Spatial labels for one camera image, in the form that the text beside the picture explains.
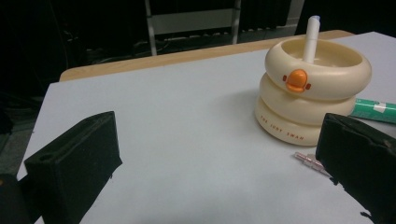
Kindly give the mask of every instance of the table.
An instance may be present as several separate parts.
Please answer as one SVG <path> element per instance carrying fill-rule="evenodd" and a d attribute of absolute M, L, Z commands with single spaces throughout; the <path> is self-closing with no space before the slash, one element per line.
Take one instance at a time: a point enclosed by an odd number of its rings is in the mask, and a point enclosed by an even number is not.
<path fill-rule="evenodd" d="M 340 33 L 334 41 L 373 62 L 361 98 L 396 102 L 396 64 L 388 63 L 396 39 Z M 68 70 L 49 87 L 25 159 L 80 120 L 113 110 L 123 165 L 81 223 L 371 223 L 341 186 L 293 158 L 314 147 L 280 142 L 254 118 L 262 43 Z M 394 126 L 367 123 L 396 136 Z M 22 166 L 18 178 L 25 174 Z"/>

